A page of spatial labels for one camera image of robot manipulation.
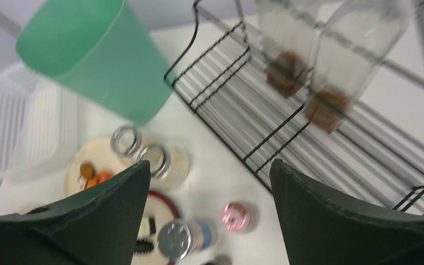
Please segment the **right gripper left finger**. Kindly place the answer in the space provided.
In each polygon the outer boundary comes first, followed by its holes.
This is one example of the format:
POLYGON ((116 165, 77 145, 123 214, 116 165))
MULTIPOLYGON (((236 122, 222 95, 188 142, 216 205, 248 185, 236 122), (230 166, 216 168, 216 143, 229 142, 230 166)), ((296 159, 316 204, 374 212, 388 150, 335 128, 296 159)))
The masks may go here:
POLYGON ((130 264, 150 185, 147 161, 26 214, 0 216, 0 264, 130 264))

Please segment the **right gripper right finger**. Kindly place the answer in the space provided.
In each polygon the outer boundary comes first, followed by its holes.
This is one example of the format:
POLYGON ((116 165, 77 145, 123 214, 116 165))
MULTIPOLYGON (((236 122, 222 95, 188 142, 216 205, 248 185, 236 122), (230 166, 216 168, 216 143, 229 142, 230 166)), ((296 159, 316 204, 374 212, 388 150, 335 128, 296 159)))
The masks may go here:
POLYGON ((357 199, 280 159, 270 179, 290 264, 424 264, 424 216, 357 199))

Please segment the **silver lid spice jar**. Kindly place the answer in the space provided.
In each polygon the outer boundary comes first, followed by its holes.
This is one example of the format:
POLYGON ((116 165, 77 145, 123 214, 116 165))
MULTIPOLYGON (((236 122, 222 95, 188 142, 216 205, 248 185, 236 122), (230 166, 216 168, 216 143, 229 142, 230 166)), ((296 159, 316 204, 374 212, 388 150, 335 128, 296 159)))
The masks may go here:
POLYGON ((169 261, 177 262, 211 248, 217 228, 206 219, 174 219, 164 224, 157 235, 157 248, 169 261))

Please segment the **glass jar with rice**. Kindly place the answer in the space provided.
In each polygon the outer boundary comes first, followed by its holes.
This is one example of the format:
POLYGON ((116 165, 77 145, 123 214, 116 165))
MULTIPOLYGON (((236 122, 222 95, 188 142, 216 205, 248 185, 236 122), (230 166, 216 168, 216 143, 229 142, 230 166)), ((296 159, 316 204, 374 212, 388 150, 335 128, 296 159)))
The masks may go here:
POLYGON ((138 161, 138 155, 144 147, 156 142, 160 142, 157 135, 146 133, 131 124, 125 124, 113 132, 110 148, 119 162, 128 167, 138 161))

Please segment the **glass jar with grains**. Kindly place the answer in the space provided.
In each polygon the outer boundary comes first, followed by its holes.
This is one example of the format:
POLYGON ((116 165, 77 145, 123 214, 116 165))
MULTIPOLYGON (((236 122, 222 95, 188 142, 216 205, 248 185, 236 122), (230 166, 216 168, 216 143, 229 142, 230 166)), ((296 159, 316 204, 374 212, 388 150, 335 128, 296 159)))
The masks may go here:
POLYGON ((171 190, 180 187, 186 180, 190 159, 187 153, 161 143, 144 146, 138 156, 139 161, 150 163, 150 189, 171 190))

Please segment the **gold spout oil bottle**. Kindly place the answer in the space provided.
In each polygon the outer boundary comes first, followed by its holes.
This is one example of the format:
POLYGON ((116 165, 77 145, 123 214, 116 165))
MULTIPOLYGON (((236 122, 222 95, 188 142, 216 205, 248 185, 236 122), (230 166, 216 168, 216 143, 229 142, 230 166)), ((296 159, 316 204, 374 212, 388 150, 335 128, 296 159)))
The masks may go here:
POLYGON ((285 98, 305 84, 322 1, 256 1, 268 84, 285 98))

